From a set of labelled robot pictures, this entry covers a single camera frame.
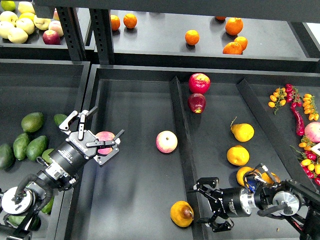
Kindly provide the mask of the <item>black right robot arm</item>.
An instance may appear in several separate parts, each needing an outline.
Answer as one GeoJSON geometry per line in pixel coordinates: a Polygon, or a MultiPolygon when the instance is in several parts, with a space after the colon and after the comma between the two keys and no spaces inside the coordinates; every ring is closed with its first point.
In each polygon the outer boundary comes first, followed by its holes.
{"type": "Polygon", "coordinates": [[[293,179],[277,181],[265,164],[245,170],[239,177],[239,187],[220,188],[218,177],[202,177],[193,186],[203,195],[212,212],[198,223],[210,227],[214,233],[230,231],[232,218],[250,217],[253,209],[257,215],[276,220],[286,220],[301,240],[320,238],[320,195],[293,179]]]}

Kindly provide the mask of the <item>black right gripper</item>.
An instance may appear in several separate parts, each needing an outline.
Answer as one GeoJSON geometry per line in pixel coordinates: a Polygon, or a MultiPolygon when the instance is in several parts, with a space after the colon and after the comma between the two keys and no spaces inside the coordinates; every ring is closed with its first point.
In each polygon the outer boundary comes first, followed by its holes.
{"type": "Polygon", "coordinates": [[[193,191],[208,199],[209,205],[216,206],[211,217],[201,217],[196,223],[211,228],[212,232],[230,231],[234,222],[229,218],[249,217],[252,209],[248,202],[247,189],[243,187],[218,189],[218,177],[201,177],[193,185],[193,191]]]}

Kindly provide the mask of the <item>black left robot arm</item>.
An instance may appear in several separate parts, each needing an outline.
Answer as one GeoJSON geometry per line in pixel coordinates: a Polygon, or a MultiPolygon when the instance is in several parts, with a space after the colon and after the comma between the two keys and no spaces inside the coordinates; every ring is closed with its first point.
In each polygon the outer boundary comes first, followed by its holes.
{"type": "Polygon", "coordinates": [[[111,140],[101,140],[85,128],[86,121],[96,113],[97,107],[78,112],[74,110],[59,125],[67,135],[65,141],[48,156],[51,164],[41,157],[36,160],[45,166],[37,174],[27,175],[16,187],[0,194],[0,210],[7,216],[22,216],[15,227],[8,223],[0,226],[6,240],[30,240],[31,227],[39,212],[50,202],[55,191],[67,191],[74,187],[78,172],[93,159],[100,167],[119,152],[120,130],[111,140]]]}

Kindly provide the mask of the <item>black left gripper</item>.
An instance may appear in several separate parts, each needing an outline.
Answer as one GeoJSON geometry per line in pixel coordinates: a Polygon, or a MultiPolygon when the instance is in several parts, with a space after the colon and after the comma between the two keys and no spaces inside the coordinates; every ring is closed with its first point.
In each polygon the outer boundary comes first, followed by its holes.
{"type": "Polygon", "coordinates": [[[120,136],[125,132],[123,129],[117,134],[101,131],[94,135],[89,130],[85,131],[86,121],[97,110],[97,106],[81,112],[74,110],[59,125],[68,138],[49,154],[52,163],[48,167],[48,174],[52,178],[74,176],[91,158],[102,167],[120,151],[120,136]],[[70,130],[74,122],[77,122],[77,132],[70,130]]]}

